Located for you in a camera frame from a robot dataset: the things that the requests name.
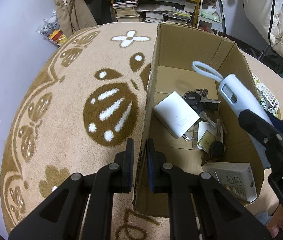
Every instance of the remote control button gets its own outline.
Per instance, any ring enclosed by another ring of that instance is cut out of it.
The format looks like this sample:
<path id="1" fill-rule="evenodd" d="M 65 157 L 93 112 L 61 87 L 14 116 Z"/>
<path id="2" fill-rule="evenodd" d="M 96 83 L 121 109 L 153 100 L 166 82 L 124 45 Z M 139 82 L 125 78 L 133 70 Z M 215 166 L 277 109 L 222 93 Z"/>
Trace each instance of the remote control button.
<path id="1" fill-rule="evenodd" d="M 240 196 L 244 196 L 243 189 L 242 188 L 237 188 L 238 193 Z"/>
<path id="2" fill-rule="evenodd" d="M 227 180 L 230 184 L 234 184 L 234 180 L 231 176 L 227 176 Z"/>
<path id="3" fill-rule="evenodd" d="M 230 191 L 235 193 L 235 194 L 237 193 L 236 189 L 233 186 L 230 186 Z"/>
<path id="4" fill-rule="evenodd" d="M 236 185 L 241 186 L 240 178 L 234 177 L 234 180 L 235 180 Z"/>

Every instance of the cardboard box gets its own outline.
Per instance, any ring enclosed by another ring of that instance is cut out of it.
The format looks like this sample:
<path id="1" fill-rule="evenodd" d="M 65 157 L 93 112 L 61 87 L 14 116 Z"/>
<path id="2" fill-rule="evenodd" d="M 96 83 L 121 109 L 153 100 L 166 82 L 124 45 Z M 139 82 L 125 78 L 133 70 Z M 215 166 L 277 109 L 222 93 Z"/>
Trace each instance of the cardboard box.
<path id="1" fill-rule="evenodd" d="M 219 113 L 228 130 L 224 141 L 227 150 L 222 161 L 250 163 L 259 196 L 264 181 L 264 169 L 259 156 L 231 108 L 217 94 L 219 84 L 192 70 L 194 60 L 212 66 L 224 77 L 234 73 L 257 98 L 247 61 L 235 42 L 192 27 L 160 24 L 148 83 L 145 125 L 134 190 L 133 206 L 137 212 L 168 217 L 167 194 L 152 194 L 148 187 L 144 151 L 147 138 L 154 139 L 156 150 L 165 153 L 168 162 L 189 173 L 199 174 L 203 171 L 202 156 L 206 153 L 193 150 L 192 141 L 175 139 L 152 114 L 154 106 L 174 91 L 183 95 L 190 90 L 207 88 L 209 98 L 221 100 Z"/>

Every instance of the white cart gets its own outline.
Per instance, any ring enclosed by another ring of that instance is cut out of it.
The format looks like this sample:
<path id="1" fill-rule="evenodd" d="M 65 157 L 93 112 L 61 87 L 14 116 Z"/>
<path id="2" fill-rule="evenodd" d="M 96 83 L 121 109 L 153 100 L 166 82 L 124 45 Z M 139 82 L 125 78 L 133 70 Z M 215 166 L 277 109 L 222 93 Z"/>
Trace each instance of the white cart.
<path id="1" fill-rule="evenodd" d="M 217 35 L 218 35 L 220 27 L 222 25 L 222 19 L 224 18 L 224 11 L 225 11 L 225 7 L 226 7 L 226 3 L 227 3 L 227 0 L 220 0 L 220 1 L 222 2 L 223 10 L 221 12 L 221 16 L 219 17 L 219 21 L 217 22 L 217 21 L 207 19 L 207 18 L 201 16 L 201 11 L 202 11 L 202 8 L 203 8 L 203 0 L 200 0 L 200 9 L 199 9 L 199 15 L 198 15 L 198 21 L 197 21 L 197 28 L 199 26 L 199 21 L 204 21 L 204 22 L 208 22 L 208 23 L 211 23 L 211 24 L 217 23 L 218 24 Z"/>

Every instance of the remote control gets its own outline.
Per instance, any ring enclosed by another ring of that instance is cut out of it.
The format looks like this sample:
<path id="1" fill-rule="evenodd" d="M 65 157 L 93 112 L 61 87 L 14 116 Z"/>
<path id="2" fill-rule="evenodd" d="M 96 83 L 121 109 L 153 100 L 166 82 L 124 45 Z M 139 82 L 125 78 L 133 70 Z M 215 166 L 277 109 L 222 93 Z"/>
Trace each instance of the remote control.
<path id="1" fill-rule="evenodd" d="M 252 74 L 252 77 L 254 78 L 254 82 L 257 89 L 264 94 L 269 104 L 272 107 L 274 107 L 277 111 L 279 108 L 279 101 L 275 98 L 272 92 L 265 86 L 263 82 L 261 82 L 261 80 L 255 74 Z"/>
<path id="2" fill-rule="evenodd" d="M 236 198 L 252 202 L 257 198 L 254 177 L 249 163 L 208 162 L 203 171 L 209 172 Z"/>

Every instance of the screw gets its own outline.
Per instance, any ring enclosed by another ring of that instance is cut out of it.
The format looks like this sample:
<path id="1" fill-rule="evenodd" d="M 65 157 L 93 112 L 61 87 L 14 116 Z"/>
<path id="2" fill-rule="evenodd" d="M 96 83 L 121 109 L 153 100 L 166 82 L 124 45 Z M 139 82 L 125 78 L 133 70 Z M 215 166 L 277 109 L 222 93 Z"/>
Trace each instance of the screw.
<path id="1" fill-rule="evenodd" d="M 72 180 L 79 180 L 81 178 L 80 173 L 74 173 L 71 175 Z"/>
<path id="2" fill-rule="evenodd" d="M 163 168 L 166 169 L 166 170 L 170 170 L 172 168 L 172 164 L 171 163 L 164 163 Z"/>
<path id="3" fill-rule="evenodd" d="M 201 176 L 202 176 L 203 179 L 210 179 L 210 177 L 211 177 L 211 175 L 208 172 L 203 172 L 201 174 Z"/>
<path id="4" fill-rule="evenodd" d="M 109 168 L 111 170 L 117 170 L 119 168 L 119 165 L 117 163 L 110 163 Z"/>
<path id="5" fill-rule="evenodd" d="M 280 135 L 280 134 L 276 134 L 276 137 L 278 138 L 278 140 L 282 140 L 283 138 L 282 138 L 282 136 Z"/>

